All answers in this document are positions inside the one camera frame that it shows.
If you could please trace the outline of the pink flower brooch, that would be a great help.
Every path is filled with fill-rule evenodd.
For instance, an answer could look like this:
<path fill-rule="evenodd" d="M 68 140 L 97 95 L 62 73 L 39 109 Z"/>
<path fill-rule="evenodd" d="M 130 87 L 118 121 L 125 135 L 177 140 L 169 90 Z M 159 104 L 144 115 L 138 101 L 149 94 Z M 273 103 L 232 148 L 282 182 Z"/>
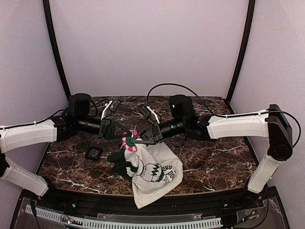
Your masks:
<path fill-rule="evenodd" d="M 133 130 L 131 136 L 127 136 L 127 132 L 123 133 L 123 138 L 122 138 L 122 144 L 120 149 L 121 150 L 128 150 L 129 152 L 136 152 L 137 151 L 137 146 L 132 143 L 132 137 L 137 135 L 137 131 Z"/>

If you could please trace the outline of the white and green garment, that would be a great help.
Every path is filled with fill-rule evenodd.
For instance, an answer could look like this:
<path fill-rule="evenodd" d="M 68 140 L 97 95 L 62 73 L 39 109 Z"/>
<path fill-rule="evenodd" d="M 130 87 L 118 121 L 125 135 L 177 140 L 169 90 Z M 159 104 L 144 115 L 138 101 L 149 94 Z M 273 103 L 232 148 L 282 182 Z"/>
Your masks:
<path fill-rule="evenodd" d="M 107 161 L 114 164 L 114 173 L 132 181 L 134 202 L 141 209 L 182 182 L 183 164 L 165 143 L 136 146 L 136 152 L 121 150 Z"/>

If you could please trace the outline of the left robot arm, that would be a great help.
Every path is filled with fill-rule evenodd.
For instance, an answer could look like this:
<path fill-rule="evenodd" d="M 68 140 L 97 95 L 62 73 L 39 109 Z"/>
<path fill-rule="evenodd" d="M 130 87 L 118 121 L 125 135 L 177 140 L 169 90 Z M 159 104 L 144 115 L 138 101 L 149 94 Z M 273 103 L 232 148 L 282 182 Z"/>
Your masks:
<path fill-rule="evenodd" d="M 0 178 L 42 197 L 50 184 L 6 156 L 9 151 L 35 145 L 68 140 L 79 132 L 97 135 L 100 139 L 113 140 L 131 136 L 131 131 L 117 121 L 102 116 L 91 116 L 90 106 L 95 105 L 91 96 L 77 93 L 69 97 L 68 107 L 61 115 L 31 123 L 0 127 Z"/>

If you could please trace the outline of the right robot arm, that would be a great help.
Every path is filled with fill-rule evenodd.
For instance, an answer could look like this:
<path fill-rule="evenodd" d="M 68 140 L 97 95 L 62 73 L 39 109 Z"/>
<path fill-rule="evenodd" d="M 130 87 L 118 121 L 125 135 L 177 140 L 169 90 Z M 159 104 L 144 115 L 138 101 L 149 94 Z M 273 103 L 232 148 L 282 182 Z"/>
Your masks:
<path fill-rule="evenodd" d="M 197 141 L 256 136 L 269 139 L 269 148 L 250 177 L 247 189 L 259 194 L 278 167 L 293 153 L 292 128 L 278 105 L 254 113 L 197 116 L 190 97 L 169 98 L 173 119 L 147 125 L 132 137 L 134 144 L 155 145 L 178 134 Z"/>

